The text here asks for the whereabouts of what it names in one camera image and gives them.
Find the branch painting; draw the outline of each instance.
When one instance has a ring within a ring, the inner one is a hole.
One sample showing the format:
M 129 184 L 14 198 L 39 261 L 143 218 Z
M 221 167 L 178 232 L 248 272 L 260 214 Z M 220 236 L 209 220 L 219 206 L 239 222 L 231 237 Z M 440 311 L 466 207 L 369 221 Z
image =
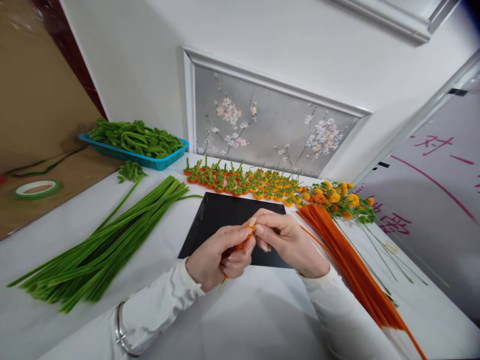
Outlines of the branch painting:
M 206 68 L 195 71 L 195 107 L 197 154 L 312 177 L 358 121 Z

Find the silver bracelet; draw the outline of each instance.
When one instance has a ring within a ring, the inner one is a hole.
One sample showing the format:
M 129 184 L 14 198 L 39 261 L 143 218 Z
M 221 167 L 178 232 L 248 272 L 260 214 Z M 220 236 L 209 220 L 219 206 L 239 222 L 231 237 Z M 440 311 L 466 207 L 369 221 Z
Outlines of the silver bracelet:
M 126 344 L 125 342 L 125 329 L 124 329 L 124 321 L 123 321 L 123 316 L 122 316 L 122 309 L 124 307 L 125 302 L 127 299 L 122 300 L 117 306 L 116 306 L 116 329 L 115 329 L 115 334 L 116 334 L 116 343 L 120 344 L 121 348 L 123 351 L 126 352 L 128 356 L 131 358 L 138 358 L 142 353 L 138 352 L 133 352 L 130 350 L 130 347 Z

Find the green tape roll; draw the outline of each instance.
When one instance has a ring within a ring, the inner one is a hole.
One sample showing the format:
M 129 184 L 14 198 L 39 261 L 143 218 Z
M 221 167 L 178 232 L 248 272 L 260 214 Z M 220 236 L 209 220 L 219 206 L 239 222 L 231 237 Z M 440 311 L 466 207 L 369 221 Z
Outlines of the green tape roll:
M 28 190 L 42 187 L 42 186 L 50 186 L 50 187 L 42 191 L 27 193 Z M 28 184 L 17 187 L 14 190 L 13 194 L 15 196 L 15 199 L 20 199 L 20 200 L 41 199 L 41 198 L 46 198 L 48 196 L 58 193 L 62 189 L 62 187 L 63 187 L 62 183 L 55 180 L 34 181 L 34 182 L 29 182 Z

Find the black mat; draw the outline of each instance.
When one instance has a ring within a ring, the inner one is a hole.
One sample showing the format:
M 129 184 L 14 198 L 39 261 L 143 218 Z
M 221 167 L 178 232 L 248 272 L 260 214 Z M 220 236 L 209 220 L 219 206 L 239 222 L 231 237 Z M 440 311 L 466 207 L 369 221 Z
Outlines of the black mat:
M 192 255 L 219 228 L 226 225 L 242 225 L 261 208 L 285 214 L 283 204 L 207 192 L 198 208 L 178 258 L 184 259 Z M 275 249 L 264 252 L 258 246 L 251 254 L 251 264 L 272 268 L 291 268 Z

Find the basket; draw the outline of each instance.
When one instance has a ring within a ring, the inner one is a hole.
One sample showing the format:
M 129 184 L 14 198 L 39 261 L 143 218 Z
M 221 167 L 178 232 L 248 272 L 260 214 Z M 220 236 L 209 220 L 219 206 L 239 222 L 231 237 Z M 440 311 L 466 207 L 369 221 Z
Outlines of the basket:
M 150 169 L 159 170 L 159 171 L 165 170 L 174 162 L 176 162 L 178 159 L 180 159 L 185 154 L 185 150 L 187 150 L 187 148 L 190 146 L 190 143 L 187 140 L 178 138 L 183 144 L 182 148 L 179 148 L 178 150 L 172 152 L 167 157 L 164 157 L 162 159 L 156 159 L 156 158 L 140 155 L 135 152 L 127 151 L 122 148 L 113 147 L 98 141 L 93 141 L 90 138 L 88 132 L 81 133 L 80 135 L 78 135 L 78 138 L 80 140 L 83 140 L 84 142 L 90 143 L 93 146 L 93 148 L 102 155 L 106 155 L 111 158 L 116 158 L 116 159 L 125 160 L 125 161 L 131 160 L 133 162 L 139 163 L 145 168 L 150 168 Z

